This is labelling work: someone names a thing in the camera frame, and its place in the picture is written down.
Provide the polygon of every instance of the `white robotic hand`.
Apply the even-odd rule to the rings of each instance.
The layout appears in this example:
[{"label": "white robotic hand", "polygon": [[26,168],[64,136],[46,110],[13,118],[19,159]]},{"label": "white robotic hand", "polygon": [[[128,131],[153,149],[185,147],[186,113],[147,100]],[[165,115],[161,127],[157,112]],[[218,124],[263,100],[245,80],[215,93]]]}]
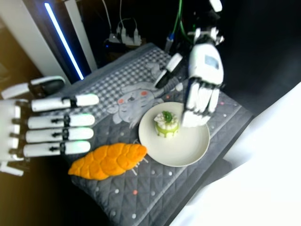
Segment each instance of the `white robotic hand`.
[{"label": "white robotic hand", "polygon": [[196,127],[204,125],[216,109],[219,88],[223,82],[223,66],[215,45],[223,38],[216,37],[216,28],[204,32],[198,28],[189,58],[189,85],[182,126]]},{"label": "white robotic hand", "polygon": [[28,157],[85,153],[90,150],[95,122],[90,114],[33,116],[34,112],[99,103],[94,94],[74,97],[0,100],[0,171],[22,176],[16,162]]}]

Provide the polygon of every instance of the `gray quilted tablecloth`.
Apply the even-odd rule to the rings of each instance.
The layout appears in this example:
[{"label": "gray quilted tablecloth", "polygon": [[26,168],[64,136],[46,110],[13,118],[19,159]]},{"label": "gray quilted tablecloth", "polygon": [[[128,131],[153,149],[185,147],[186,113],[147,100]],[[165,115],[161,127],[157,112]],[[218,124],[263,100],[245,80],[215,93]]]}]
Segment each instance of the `gray quilted tablecloth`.
[{"label": "gray quilted tablecloth", "polygon": [[[159,68],[169,59],[169,55],[153,44],[140,47],[56,95],[95,93],[100,104],[51,114],[92,113],[96,118],[95,135],[90,140],[92,150],[116,142],[139,142],[139,120],[148,109],[166,101],[184,101],[185,68],[163,89],[151,86]],[[129,170],[120,176],[103,181],[77,176],[71,179],[101,206],[114,225],[164,225],[188,201],[203,174],[251,117],[246,109],[221,93],[216,113],[208,123],[209,149],[197,163],[173,168],[161,165],[147,155],[135,171]],[[71,164],[82,156],[69,155],[66,159]]]}]

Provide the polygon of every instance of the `orange croissant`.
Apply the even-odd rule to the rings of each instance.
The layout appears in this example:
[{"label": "orange croissant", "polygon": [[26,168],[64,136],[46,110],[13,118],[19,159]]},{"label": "orange croissant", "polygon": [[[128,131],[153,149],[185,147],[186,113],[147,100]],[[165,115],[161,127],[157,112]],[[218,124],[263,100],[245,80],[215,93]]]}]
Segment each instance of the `orange croissant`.
[{"label": "orange croissant", "polygon": [[146,147],[139,144],[105,145],[76,160],[68,174],[86,179],[104,180],[132,169],[145,155]]}]

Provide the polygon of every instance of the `orange dot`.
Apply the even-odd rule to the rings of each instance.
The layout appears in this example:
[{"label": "orange dot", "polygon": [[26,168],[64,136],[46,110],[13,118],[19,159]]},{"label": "orange dot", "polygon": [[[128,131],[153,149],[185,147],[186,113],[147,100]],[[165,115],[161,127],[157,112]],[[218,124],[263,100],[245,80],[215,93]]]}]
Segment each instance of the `orange dot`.
[{"label": "orange dot", "polygon": [[141,96],[146,96],[147,95],[147,91],[142,91],[141,92]]}]

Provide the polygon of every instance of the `green leaf garnish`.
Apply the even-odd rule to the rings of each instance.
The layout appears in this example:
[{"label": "green leaf garnish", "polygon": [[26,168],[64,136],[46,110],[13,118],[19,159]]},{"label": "green leaf garnish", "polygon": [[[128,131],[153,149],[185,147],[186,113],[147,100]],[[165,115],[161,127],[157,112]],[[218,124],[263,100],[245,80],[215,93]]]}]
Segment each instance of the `green leaf garnish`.
[{"label": "green leaf garnish", "polygon": [[167,112],[167,111],[163,111],[162,113],[163,113],[165,122],[170,123],[171,120],[173,119],[173,116],[171,115],[171,113]]}]

